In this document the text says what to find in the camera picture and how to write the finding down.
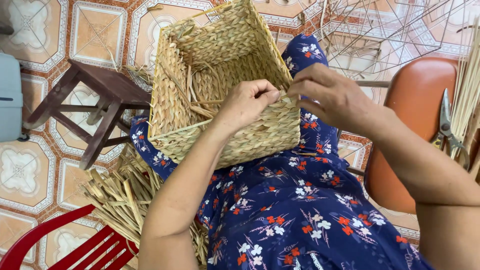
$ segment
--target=orange plastic chair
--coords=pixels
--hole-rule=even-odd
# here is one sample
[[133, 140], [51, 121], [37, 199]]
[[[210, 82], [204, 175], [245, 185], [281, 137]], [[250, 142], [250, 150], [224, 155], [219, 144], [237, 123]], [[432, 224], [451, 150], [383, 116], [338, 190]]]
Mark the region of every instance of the orange plastic chair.
[[[394, 76], [385, 99], [402, 122], [426, 141], [438, 131], [445, 88], [453, 100], [458, 61], [438, 57], [416, 59]], [[382, 153], [372, 147], [365, 170], [365, 188], [380, 206], [416, 214], [415, 201], [396, 177]]]
[[[20, 270], [22, 261], [27, 254], [28, 250], [35, 245], [43, 236], [47, 235], [74, 220], [84, 217], [92, 213], [95, 207], [93, 205], [87, 205], [77, 210], [68, 212], [47, 222], [44, 222], [37, 227], [29, 230], [20, 239], [12, 245], [0, 261], [0, 270]], [[108, 225], [102, 230], [97, 232], [94, 236], [88, 239], [81, 246], [76, 248], [70, 254], [59, 260], [52, 265], [48, 270], [67, 270], [91, 250], [93, 250], [99, 243], [110, 236], [102, 245], [95, 249], [90, 255], [83, 259], [73, 270], [85, 270], [87, 266], [93, 264], [97, 259], [98, 261], [93, 264], [90, 270], [119, 270], [127, 262], [133, 258], [133, 253], [138, 253], [138, 249], [135, 243], [127, 241], [123, 236], [115, 232]]]

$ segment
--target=wooden stool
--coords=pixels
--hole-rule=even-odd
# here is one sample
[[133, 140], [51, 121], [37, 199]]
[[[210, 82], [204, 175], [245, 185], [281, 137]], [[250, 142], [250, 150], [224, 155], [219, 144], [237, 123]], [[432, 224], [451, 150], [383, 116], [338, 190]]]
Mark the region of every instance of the wooden stool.
[[[35, 129], [45, 123], [49, 117], [55, 118], [88, 144], [80, 161], [80, 169], [86, 170], [95, 162], [102, 148], [130, 141], [129, 136], [113, 139], [108, 137], [115, 126], [130, 134], [129, 127], [123, 124], [120, 119], [123, 111], [128, 109], [150, 109], [148, 103], [151, 100], [151, 94], [145, 92], [121, 73], [83, 64], [71, 59], [68, 62], [72, 66], [65, 72], [27, 121], [24, 122], [24, 127], [26, 129]], [[62, 104], [80, 81], [100, 96], [96, 106]], [[91, 136], [87, 131], [61, 113], [62, 111], [89, 112], [88, 125], [94, 125], [102, 117], [103, 120], [95, 134]]]

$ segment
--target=woman's left hand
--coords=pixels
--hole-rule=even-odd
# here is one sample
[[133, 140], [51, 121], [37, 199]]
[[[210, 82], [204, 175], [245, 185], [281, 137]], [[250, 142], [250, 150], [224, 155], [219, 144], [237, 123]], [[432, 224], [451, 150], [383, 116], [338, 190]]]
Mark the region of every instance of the woman's left hand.
[[280, 92], [267, 80], [241, 82], [223, 100], [209, 127], [232, 136], [257, 121], [260, 113], [279, 98]]

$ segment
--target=tiled floor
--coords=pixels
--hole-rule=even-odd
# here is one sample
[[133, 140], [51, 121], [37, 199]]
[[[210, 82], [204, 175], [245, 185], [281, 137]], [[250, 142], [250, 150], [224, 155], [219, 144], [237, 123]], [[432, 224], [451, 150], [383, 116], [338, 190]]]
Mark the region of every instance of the tiled floor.
[[[277, 40], [281, 51], [294, 35], [318, 28], [323, 7], [323, 0], [254, 2], [269, 23], [274, 38], [280, 33]], [[383, 17], [388, 18], [393, 16], [388, 7], [393, 6], [399, 10], [402, 8], [399, 2], [402, 1], [378, 0], [376, 8]], [[448, 12], [449, 5], [458, 5], [462, 1], [449, 2], [442, 9], [418, 21], [416, 27], [420, 29], [432, 26], [422, 38], [437, 43], [446, 29], [443, 47], [434, 54], [454, 58], [459, 51], [460, 35], [456, 34], [456, 30], [462, 25], [463, 12], [453, 14], [448, 23], [437, 24], [439, 20], [435, 20]], [[158, 3], [163, 5], [162, 9], [147, 10]], [[31, 114], [68, 69], [68, 58], [107, 68], [125, 64], [151, 68], [155, 61], [160, 27], [207, 10], [216, 3], [216, 0], [1, 1], [0, 21], [13, 25], [15, 33], [9, 37], [0, 36], [0, 50], [13, 55], [25, 67], [22, 71], [24, 118]], [[309, 20], [302, 25], [297, 16], [302, 11], [317, 26], [312, 26]], [[473, 1], [467, 13], [471, 14], [470, 18], [480, 13], [480, 1]], [[209, 18], [204, 15], [196, 20], [202, 25]], [[328, 47], [331, 55], [334, 55], [350, 43], [354, 35], [337, 31], [331, 33], [330, 38]], [[321, 45], [325, 48], [327, 43], [323, 41]], [[378, 48], [362, 51], [349, 48], [346, 53], [330, 59], [330, 65], [350, 77], [389, 80], [399, 68], [394, 67], [394, 64], [402, 58], [401, 54], [389, 54], [393, 47], [397, 48], [393, 43], [383, 42]], [[405, 50], [406, 53], [415, 55], [414, 48], [405, 47]], [[370, 67], [375, 57], [386, 55], [391, 55], [386, 63]], [[393, 63], [393, 68], [375, 73], [377, 68], [391, 67], [389, 63]], [[380, 88], [366, 87], [364, 91], [378, 103], [382, 103], [386, 95], [386, 90]], [[79, 84], [65, 102], [95, 105], [97, 100], [96, 93]], [[83, 113], [66, 115], [89, 133], [96, 130], [96, 126], [85, 124], [86, 116]], [[88, 204], [79, 189], [88, 180], [78, 168], [85, 143], [53, 119], [31, 134], [30, 141], [25, 143], [0, 144], [0, 256], [31, 228]], [[122, 131], [118, 129], [112, 134], [113, 137], [121, 135]], [[366, 138], [350, 134], [343, 134], [341, 139], [340, 146], [347, 148], [342, 155], [348, 155], [369, 142]], [[364, 169], [370, 148], [367, 146], [354, 152], [347, 160], [352, 166]], [[120, 146], [105, 148], [95, 163], [95, 168], [99, 171], [108, 170], [115, 164], [120, 151]], [[382, 212], [412, 243], [418, 243], [420, 233], [416, 216], [387, 209], [382, 209]], [[24, 259], [25, 269], [47, 269], [94, 235], [102, 227], [97, 222], [97, 218], [87, 216], [49, 233], [27, 254]]]

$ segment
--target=finger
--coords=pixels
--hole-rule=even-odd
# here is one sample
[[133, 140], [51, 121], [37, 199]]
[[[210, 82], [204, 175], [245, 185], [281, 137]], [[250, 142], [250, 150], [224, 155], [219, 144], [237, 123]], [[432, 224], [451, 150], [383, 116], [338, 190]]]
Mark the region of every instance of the finger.
[[267, 107], [268, 105], [274, 104], [275, 102], [277, 102], [279, 98], [280, 98], [280, 91], [275, 89], [275, 90], [268, 91], [261, 94], [257, 98], [257, 101], [259, 101], [260, 104], [262, 105], [262, 109], [265, 109], [265, 107]]
[[290, 85], [287, 94], [291, 98], [296, 98], [298, 95], [300, 95], [322, 101], [326, 99], [327, 95], [331, 95], [331, 92], [331, 89], [321, 84], [318, 84], [314, 81], [305, 80]]
[[331, 87], [335, 84], [337, 79], [339, 79], [337, 72], [329, 69], [323, 64], [315, 63], [298, 72], [292, 83], [311, 80], [323, 86]]
[[325, 113], [325, 110], [323, 109], [323, 107], [320, 104], [315, 103], [314, 101], [312, 101], [310, 99], [301, 99], [301, 100], [297, 101], [297, 107], [304, 108], [307, 111], [313, 113], [315, 116], [320, 118], [320, 120], [322, 120], [322, 122], [324, 122], [324, 123], [329, 122], [328, 121], [328, 116]]
[[269, 91], [278, 91], [273, 84], [271, 84], [268, 80], [254, 80], [254, 81], [249, 81], [246, 82], [249, 87], [254, 92], [254, 95], [256, 95], [258, 92], [269, 92]]

